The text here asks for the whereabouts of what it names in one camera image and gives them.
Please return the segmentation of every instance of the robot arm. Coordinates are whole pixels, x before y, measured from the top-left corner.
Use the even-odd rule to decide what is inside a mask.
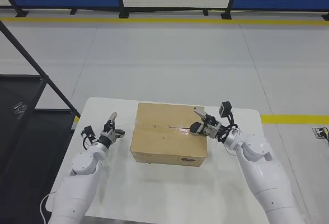
[[[195,108],[203,124],[196,122],[190,132],[204,134],[222,142],[237,154],[250,191],[263,207],[271,224],[305,223],[292,193],[290,180],[265,137],[242,133],[234,124],[229,102],[222,103],[220,116],[229,120],[225,127],[213,116]]]
[[[51,224],[79,224],[90,207],[96,194],[100,179],[100,161],[106,158],[110,145],[125,135],[123,130],[115,129],[113,113],[98,140],[95,141],[93,131],[89,137],[92,142],[89,148],[80,152],[71,162],[71,171],[66,176],[54,198],[54,207],[49,223]]]

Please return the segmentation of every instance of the white cable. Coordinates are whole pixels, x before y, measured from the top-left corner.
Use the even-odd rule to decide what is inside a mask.
[[[45,220],[45,217],[44,217],[44,214],[43,214],[43,210],[41,209],[41,205],[43,204],[43,201],[45,200],[45,198],[47,198],[49,195],[54,194],[56,192],[57,191],[54,191],[54,192],[51,192],[51,193],[47,194],[45,197],[43,197],[43,199],[40,202],[39,211],[40,211],[41,217],[43,218],[44,224],[46,224],[46,220]]]
[[[233,155],[233,154],[231,154],[231,153],[227,150],[226,146],[224,146],[224,148],[225,148],[226,152],[227,152],[229,155],[231,155],[231,156],[237,156],[237,155]]]

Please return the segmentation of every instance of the cardboard box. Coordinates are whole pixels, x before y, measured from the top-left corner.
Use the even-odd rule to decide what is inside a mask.
[[[207,157],[207,141],[189,131],[201,122],[193,108],[139,103],[130,150],[136,161],[200,166]]]

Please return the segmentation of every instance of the yellow floor line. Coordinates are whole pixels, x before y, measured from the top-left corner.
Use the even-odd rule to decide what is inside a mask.
[[[267,25],[314,25],[329,26],[329,21],[305,20],[221,20],[207,18],[48,18],[48,17],[1,17],[3,22],[82,22],[82,23],[203,23],[203,24],[267,24]]]
[[[261,115],[262,124],[329,124],[329,115]]]

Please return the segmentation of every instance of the white table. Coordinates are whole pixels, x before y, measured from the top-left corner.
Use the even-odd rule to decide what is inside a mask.
[[[237,158],[227,154],[216,140],[207,138],[208,158],[200,167],[135,162],[130,145],[139,102],[88,99],[52,192],[69,172],[72,158],[83,151],[83,128],[91,125],[99,135],[111,113],[117,112],[116,127],[125,130],[126,135],[110,147],[109,160],[104,162],[104,172],[86,216],[161,224],[268,223]],[[228,124],[219,117],[218,109],[205,106],[208,114]],[[233,114],[242,131],[264,135],[256,110],[233,109]],[[53,209],[53,199],[52,194],[46,203],[49,211]]]

